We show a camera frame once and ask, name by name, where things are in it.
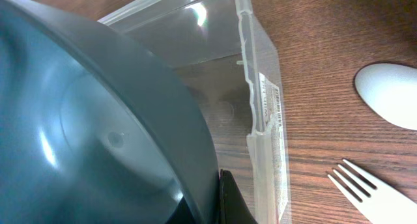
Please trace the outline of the clear plastic storage container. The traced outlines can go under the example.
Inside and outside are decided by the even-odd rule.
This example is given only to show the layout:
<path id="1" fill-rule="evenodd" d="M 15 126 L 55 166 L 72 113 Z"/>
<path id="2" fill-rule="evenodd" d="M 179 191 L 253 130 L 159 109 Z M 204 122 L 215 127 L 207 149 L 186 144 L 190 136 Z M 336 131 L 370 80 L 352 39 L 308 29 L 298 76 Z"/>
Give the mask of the clear plastic storage container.
<path id="1" fill-rule="evenodd" d="M 290 223 L 291 192 L 278 52 L 251 0 L 135 0 L 101 22 L 162 58 L 210 128 L 258 223 Z"/>

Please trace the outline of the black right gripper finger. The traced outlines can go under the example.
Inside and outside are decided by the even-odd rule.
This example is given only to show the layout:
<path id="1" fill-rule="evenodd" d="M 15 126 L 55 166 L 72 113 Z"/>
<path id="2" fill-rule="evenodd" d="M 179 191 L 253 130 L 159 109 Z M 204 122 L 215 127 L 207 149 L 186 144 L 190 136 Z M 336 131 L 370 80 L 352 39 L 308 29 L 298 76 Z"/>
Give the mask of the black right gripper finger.
<path id="1" fill-rule="evenodd" d="M 221 224 L 257 224 L 235 182 L 231 171 L 220 171 Z"/>

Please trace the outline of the white plastic spoon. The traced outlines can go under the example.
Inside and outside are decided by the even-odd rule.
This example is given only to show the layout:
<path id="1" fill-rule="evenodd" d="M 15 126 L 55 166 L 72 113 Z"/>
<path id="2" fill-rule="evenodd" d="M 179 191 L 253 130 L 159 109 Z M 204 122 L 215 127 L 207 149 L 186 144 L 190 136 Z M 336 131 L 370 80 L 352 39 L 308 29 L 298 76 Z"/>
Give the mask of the white plastic spoon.
<path id="1" fill-rule="evenodd" d="M 387 122 L 416 129 L 416 69 L 376 63 L 363 67 L 355 76 L 355 88 L 363 101 Z"/>

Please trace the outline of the white plastic fork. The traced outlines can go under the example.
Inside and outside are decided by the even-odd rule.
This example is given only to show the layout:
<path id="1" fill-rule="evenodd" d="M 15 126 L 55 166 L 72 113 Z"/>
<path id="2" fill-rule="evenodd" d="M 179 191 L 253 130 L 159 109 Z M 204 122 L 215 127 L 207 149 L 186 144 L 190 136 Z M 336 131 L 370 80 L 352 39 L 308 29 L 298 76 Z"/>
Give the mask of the white plastic fork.
<path id="1" fill-rule="evenodd" d="M 344 194 L 351 204 L 372 223 L 416 223 L 416 203 L 381 179 L 363 170 L 349 160 L 328 178 Z"/>

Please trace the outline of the blue bowl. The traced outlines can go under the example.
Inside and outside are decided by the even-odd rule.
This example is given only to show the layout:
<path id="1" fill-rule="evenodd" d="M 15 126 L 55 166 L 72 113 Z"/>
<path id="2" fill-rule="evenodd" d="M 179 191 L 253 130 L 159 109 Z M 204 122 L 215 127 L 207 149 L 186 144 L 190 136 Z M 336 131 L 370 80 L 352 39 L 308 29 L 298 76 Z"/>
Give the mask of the blue bowl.
<path id="1" fill-rule="evenodd" d="M 2 223 L 215 223 L 218 186 L 200 108 L 161 58 L 1 0 Z"/>

